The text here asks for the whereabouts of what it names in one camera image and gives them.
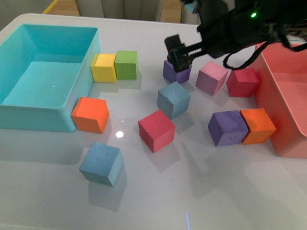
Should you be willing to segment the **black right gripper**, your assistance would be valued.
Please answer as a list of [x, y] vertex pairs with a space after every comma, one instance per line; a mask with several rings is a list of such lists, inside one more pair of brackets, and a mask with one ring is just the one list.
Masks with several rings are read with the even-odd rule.
[[171, 58], [175, 72], [187, 70], [195, 58], [205, 54], [219, 58], [242, 50], [242, 45], [235, 40], [232, 31], [232, 26], [240, 23], [241, 16], [242, 12], [237, 10], [201, 9], [199, 11], [201, 24], [197, 27], [201, 42], [186, 46], [178, 34], [167, 37], [164, 40], [167, 57]]

